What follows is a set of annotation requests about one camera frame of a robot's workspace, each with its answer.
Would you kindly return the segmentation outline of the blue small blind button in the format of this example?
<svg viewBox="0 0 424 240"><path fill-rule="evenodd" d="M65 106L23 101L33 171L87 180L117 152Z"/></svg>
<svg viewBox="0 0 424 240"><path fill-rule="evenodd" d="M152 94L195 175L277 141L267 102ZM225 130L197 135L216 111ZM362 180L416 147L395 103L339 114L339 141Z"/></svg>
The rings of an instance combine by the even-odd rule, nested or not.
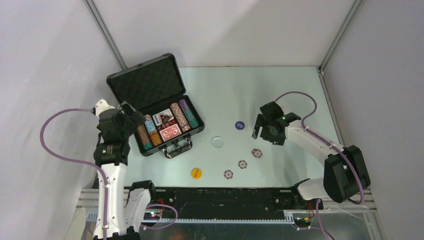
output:
<svg viewBox="0 0 424 240"><path fill-rule="evenodd" d="M243 130L246 125L243 121L237 121L234 126L237 130Z"/></svg>

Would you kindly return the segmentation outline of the black triangular all-in marker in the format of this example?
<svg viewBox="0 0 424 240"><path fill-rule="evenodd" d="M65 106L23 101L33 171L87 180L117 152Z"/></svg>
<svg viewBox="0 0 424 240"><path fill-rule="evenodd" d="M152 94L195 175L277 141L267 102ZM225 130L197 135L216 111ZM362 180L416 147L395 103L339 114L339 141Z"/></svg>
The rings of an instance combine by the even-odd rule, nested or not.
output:
<svg viewBox="0 0 424 240"><path fill-rule="evenodd" d="M174 115L170 108L167 108L153 115L153 120L157 126L164 125L173 119L174 119Z"/></svg>

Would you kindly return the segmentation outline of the black poker set case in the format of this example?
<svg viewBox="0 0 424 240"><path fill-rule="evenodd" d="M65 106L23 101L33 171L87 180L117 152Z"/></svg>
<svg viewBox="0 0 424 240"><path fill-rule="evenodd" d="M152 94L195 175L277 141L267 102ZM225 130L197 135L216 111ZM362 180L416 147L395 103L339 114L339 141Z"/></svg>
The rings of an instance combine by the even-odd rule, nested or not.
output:
<svg viewBox="0 0 424 240"><path fill-rule="evenodd" d="M164 129L166 125L174 124L177 124L181 129L172 112L173 120L159 126L155 124L162 144L153 146L150 150L143 149L142 142L138 133L136 133L138 148L144 157L162 151L166 158L172 159L185 153L193 147L191 137L205 128L204 121L190 97L186 94L176 57L172 53L162 54L128 69L113 73L106 78L106 83L119 103L127 101L143 116L150 115L152 118L153 115L165 109L171 109L172 103L179 104L179 101L184 99L199 122L199 127L191 127L186 132L181 130L181 135L164 142L159 130Z"/></svg>

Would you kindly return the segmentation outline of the red playing card deck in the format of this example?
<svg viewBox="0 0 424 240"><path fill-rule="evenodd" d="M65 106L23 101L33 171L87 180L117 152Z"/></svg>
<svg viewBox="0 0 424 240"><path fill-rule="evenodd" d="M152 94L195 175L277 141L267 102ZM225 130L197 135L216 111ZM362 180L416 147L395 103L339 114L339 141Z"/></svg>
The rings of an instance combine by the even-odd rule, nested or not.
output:
<svg viewBox="0 0 424 240"><path fill-rule="evenodd" d="M170 125L165 127L162 130L159 130L159 134L164 142L167 142L179 135L182 134L180 127L177 124Z"/></svg>

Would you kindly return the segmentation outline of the clear round dealer button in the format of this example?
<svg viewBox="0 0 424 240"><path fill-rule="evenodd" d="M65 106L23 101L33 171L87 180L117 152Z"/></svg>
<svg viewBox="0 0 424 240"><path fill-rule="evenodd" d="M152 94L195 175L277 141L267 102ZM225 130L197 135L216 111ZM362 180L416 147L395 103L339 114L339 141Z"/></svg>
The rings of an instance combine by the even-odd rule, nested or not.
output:
<svg viewBox="0 0 424 240"><path fill-rule="evenodd" d="M224 144L225 144L224 139L220 136L216 136L211 140L211 145L216 149L222 148Z"/></svg>

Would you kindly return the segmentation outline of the blue playing card deck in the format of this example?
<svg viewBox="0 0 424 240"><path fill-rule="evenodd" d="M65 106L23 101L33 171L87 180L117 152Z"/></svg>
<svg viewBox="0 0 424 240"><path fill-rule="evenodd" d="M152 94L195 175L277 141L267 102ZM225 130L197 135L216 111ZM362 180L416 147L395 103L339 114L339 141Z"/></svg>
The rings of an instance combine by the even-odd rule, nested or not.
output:
<svg viewBox="0 0 424 240"><path fill-rule="evenodd" d="M152 119L156 126L164 124L168 120L168 115L163 112L159 112L152 116Z"/></svg>

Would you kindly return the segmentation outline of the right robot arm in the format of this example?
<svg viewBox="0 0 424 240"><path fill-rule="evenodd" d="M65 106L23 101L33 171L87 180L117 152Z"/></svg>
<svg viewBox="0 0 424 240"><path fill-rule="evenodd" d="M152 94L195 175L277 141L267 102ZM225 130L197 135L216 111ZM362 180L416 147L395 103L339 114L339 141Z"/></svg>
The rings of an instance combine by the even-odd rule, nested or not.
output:
<svg viewBox="0 0 424 240"><path fill-rule="evenodd" d="M305 119L293 112L284 113L275 102L260 107L252 138L262 138L273 145L282 146L286 141L297 144L316 158L324 167L323 176L303 180L294 185L303 200L330 198L336 203L365 201L365 190L371 181L362 151L355 145L349 147L333 142L305 124Z"/></svg>

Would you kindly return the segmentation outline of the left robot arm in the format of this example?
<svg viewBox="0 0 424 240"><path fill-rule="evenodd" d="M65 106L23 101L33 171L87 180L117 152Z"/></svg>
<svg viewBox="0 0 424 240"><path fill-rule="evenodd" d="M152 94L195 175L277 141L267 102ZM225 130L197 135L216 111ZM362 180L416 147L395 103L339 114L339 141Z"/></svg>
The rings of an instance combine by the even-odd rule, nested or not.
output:
<svg viewBox="0 0 424 240"><path fill-rule="evenodd" d="M152 181L134 182L124 199L124 181L131 147L129 138L144 123L143 115L124 101L121 109L100 99L93 108L99 119L99 140L93 153L98 168L98 220L95 240L139 240L145 210L157 196Z"/></svg>

